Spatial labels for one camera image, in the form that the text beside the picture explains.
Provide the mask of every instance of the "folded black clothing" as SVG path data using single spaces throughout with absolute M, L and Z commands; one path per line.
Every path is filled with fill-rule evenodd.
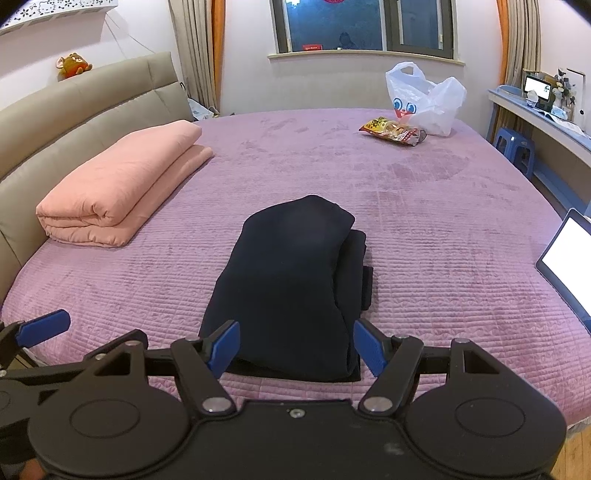
M 354 221 L 314 195 L 252 215 L 217 279 L 199 335 L 236 320 L 236 364 L 250 365 L 251 374 L 358 379 L 352 332 L 361 314 L 365 234 L 351 231 Z

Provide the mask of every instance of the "pink bedspread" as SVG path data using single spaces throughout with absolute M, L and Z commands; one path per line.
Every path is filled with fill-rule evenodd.
M 449 138 L 401 148 L 358 129 L 390 111 L 335 109 L 202 122 L 216 156 L 123 248 L 47 241 L 22 269 L 5 322 L 64 308 L 70 331 L 36 349 L 69 362 L 134 328 L 153 348 L 195 334 L 244 220 L 321 195 L 356 217 L 375 268 L 365 313 L 428 345 L 480 343 L 554 399 L 569 423 L 591 416 L 591 338 L 535 269 L 560 225 L 536 189 L 461 122 Z M 372 382 L 313 384 L 224 375 L 236 398 L 353 398 Z M 441 379 L 432 377 L 421 391 Z M 173 383 L 161 385 L 172 391 Z

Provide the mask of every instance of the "blue rubber fingertip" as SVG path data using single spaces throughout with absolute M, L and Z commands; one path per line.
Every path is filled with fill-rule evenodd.
M 240 350 L 240 324 L 235 322 L 213 344 L 212 357 L 207 366 L 215 378 L 220 378 Z
M 378 377 L 386 368 L 388 362 L 384 358 L 381 342 L 374 337 L 360 321 L 353 325 L 353 341 L 355 349 L 361 356 L 371 373 Z
M 24 323 L 15 338 L 19 347 L 31 348 L 66 332 L 68 328 L 70 328 L 70 315 L 65 310 L 58 310 Z

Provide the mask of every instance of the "stool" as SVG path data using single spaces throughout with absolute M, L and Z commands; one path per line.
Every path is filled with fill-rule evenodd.
M 500 128 L 496 135 L 495 148 L 519 171 L 521 171 L 521 163 L 525 163 L 527 166 L 525 177 L 531 180 L 535 166 L 535 145 L 529 138 L 525 138 L 515 130 Z

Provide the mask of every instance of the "white wall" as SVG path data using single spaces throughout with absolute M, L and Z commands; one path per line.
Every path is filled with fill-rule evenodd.
M 587 77 L 586 128 L 591 129 L 591 25 L 563 0 L 540 0 L 542 71 L 556 75 L 558 68 L 584 72 Z M 578 75 L 570 75 L 579 83 Z
M 182 78 L 167 0 L 119 0 L 107 15 L 59 18 L 0 36 L 0 109 L 56 82 L 56 60 L 74 51 L 95 67 L 150 54 L 130 35 L 150 50 L 171 51 Z
M 456 0 L 459 60 L 464 67 L 418 60 L 430 80 L 458 78 L 468 90 L 459 117 L 482 135 L 498 84 L 501 29 L 495 0 Z M 276 53 L 269 0 L 227 0 L 222 113 L 296 108 L 390 108 L 384 73 L 407 58 L 332 54 L 269 60 Z

